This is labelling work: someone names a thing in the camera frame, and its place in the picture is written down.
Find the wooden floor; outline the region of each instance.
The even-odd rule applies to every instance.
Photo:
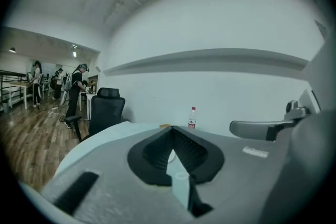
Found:
[[[54,176],[63,158],[79,143],[75,130],[67,129],[59,121],[61,115],[47,114],[59,104],[47,95],[39,110],[33,108],[30,99],[27,110],[20,102],[8,114],[0,114],[0,143],[9,165],[19,181],[37,191]],[[65,114],[65,108],[54,112]],[[82,102],[82,112],[77,107],[76,114],[87,118],[85,102]],[[82,138],[88,135],[88,125],[89,121],[79,122]]]

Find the backpack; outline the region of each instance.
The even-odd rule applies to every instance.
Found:
[[[63,89],[65,91],[69,91],[71,89],[71,86],[72,86],[72,74],[67,73],[66,76],[63,78]]]

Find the chair armrest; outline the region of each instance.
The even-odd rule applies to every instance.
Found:
[[[67,117],[65,120],[67,122],[75,122],[75,121],[78,121],[81,118],[82,118],[82,116],[70,116],[70,117]]]
[[[293,120],[272,122],[232,121],[229,130],[242,138],[266,140],[269,127],[287,127],[289,125],[293,125]]]

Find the railing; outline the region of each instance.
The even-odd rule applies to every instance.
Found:
[[[1,106],[4,100],[9,99],[9,96],[7,96],[9,94],[9,87],[10,87],[9,83],[25,82],[27,81],[26,76],[27,74],[0,70],[0,105]],[[22,96],[23,96],[23,93],[22,93],[21,87],[19,87],[19,89],[16,91],[12,91],[12,100],[17,97],[21,98]]]

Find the person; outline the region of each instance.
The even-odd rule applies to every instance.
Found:
[[[42,66],[41,63],[39,61],[36,61],[34,63],[35,66],[35,74],[34,77],[32,78],[32,80],[30,82],[33,82],[33,107],[36,108],[36,106],[40,105],[40,95],[38,92],[38,87],[39,87],[39,78],[41,75],[41,71],[42,71]]]
[[[56,88],[55,88],[55,95],[53,99],[61,98],[61,88],[62,88],[62,81],[63,81],[63,69],[58,69],[58,77],[56,78]]]
[[[79,92],[80,91],[86,92],[86,88],[82,85],[82,74],[86,70],[88,70],[88,66],[86,63],[83,63],[79,65],[72,73],[72,79],[71,79],[72,85],[69,90],[69,95],[70,95],[69,109],[66,113],[65,118],[68,118],[70,116],[75,116]],[[68,129],[71,129],[71,123],[68,122],[66,119],[64,121],[64,124]]]

